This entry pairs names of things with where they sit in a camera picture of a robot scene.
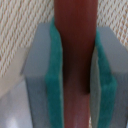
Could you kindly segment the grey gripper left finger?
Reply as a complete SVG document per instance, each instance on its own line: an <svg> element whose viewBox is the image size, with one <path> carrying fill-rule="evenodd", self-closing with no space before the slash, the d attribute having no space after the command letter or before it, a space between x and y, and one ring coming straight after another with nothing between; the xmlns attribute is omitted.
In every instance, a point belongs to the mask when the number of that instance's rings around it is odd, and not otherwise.
<svg viewBox="0 0 128 128"><path fill-rule="evenodd" d="M54 20L40 23L22 70L33 128L64 128L63 50Z"/></svg>

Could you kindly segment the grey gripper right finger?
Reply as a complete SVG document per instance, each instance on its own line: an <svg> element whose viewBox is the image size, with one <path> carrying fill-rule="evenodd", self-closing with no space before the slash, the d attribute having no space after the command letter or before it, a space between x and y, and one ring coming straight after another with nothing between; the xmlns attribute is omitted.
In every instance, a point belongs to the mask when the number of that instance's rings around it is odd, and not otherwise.
<svg viewBox="0 0 128 128"><path fill-rule="evenodd" d="M92 128L128 128L128 51L109 27L98 27L91 63Z"/></svg>

